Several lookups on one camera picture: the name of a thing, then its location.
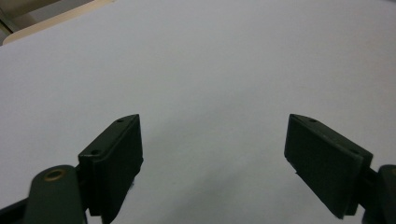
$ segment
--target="white table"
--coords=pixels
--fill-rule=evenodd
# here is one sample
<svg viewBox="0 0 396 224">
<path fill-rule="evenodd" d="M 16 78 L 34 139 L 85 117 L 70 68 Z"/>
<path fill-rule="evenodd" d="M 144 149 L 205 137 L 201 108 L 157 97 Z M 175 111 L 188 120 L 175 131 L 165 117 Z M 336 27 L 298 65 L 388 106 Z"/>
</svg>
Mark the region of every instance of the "white table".
<svg viewBox="0 0 396 224">
<path fill-rule="evenodd" d="M 119 0 L 5 45 L 0 207 L 139 113 L 145 162 L 114 223 L 341 223 L 284 159 L 288 117 L 396 163 L 395 22 L 382 0 Z"/>
</svg>

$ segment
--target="black plastic part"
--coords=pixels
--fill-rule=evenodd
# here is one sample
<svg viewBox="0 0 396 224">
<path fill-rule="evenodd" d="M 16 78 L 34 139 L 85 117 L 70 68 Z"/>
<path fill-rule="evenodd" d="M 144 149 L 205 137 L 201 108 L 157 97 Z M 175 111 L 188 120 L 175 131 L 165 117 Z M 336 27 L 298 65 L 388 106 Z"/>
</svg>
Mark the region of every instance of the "black plastic part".
<svg viewBox="0 0 396 224">
<path fill-rule="evenodd" d="M 111 223 L 143 162 L 138 115 L 114 121 L 79 155 L 83 198 L 92 216 Z"/>
<path fill-rule="evenodd" d="M 85 222 L 78 178 L 73 166 L 55 166 L 33 179 L 23 217 L 24 224 Z"/>
<path fill-rule="evenodd" d="M 336 217 L 356 213 L 372 153 L 315 119 L 290 115 L 285 157 Z"/>
<path fill-rule="evenodd" d="M 0 210 L 1 224 L 21 224 L 23 222 L 23 214 L 26 209 L 27 199 L 23 199 L 17 203 L 7 206 Z"/>
<path fill-rule="evenodd" d="M 376 192 L 384 219 L 396 223 L 396 165 L 379 168 Z"/>
</svg>

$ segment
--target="screw hole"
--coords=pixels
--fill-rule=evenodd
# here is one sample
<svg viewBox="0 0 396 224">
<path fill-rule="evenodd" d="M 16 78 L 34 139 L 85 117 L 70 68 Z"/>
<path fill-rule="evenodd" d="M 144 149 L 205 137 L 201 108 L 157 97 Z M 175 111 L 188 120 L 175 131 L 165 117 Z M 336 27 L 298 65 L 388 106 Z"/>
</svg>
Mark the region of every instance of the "screw hole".
<svg viewBox="0 0 396 224">
<path fill-rule="evenodd" d="M 99 155 L 99 153 L 100 153 L 100 150 L 98 150 L 98 149 L 94 149 L 91 151 L 91 155 L 93 155 L 93 156 Z"/>
<path fill-rule="evenodd" d="M 49 182 L 54 181 L 60 179 L 62 176 L 64 176 L 65 173 L 66 171 L 61 169 L 51 170 L 46 173 L 46 175 L 44 176 L 44 180 Z"/>
</svg>

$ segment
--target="white surface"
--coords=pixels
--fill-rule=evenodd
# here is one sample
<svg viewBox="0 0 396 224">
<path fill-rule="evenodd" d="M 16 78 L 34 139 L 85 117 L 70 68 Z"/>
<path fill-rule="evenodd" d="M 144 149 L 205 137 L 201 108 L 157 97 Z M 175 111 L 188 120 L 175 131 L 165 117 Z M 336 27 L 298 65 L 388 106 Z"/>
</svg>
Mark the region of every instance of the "white surface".
<svg viewBox="0 0 396 224">
<path fill-rule="evenodd" d="M 341 223 L 284 159 L 288 116 L 395 163 L 395 21 L 380 0 L 119 0 L 5 45 L 0 206 L 139 113 L 145 162 L 114 223 Z"/>
</svg>

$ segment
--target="beige object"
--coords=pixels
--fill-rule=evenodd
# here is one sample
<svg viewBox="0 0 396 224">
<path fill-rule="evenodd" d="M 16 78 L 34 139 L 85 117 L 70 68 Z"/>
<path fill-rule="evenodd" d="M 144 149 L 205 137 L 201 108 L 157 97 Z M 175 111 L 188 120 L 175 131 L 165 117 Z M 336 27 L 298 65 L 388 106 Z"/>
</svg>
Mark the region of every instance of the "beige object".
<svg viewBox="0 0 396 224">
<path fill-rule="evenodd" d="M 21 39 L 25 36 L 32 35 L 34 33 L 37 33 L 39 31 L 45 30 L 47 28 L 50 28 L 51 26 L 54 26 L 58 23 L 61 23 L 63 21 L 68 21 L 71 20 L 75 17 L 78 17 L 84 13 L 90 12 L 92 10 L 95 10 L 99 7 L 102 7 L 108 3 L 114 2 L 115 0 L 95 0 L 90 3 L 87 3 L 85 5 L 82 5 L 80 7 L 76 7 L 72 10 L 66 11 L 65 13 L 62 13 L 58 16 L 52 17 L 50 19 L 47 19 L 45 21 L 39 22 L 37 24 L 34 24 L 32 26 L 29 26 L 27 28 L 24 28 L 22 30 L 19 30 L 18 32 L 15 32 L 12 35 L 9 35 L 4 41 L 3 45 L 8 44 L 12 41 Z"/>
</svg>

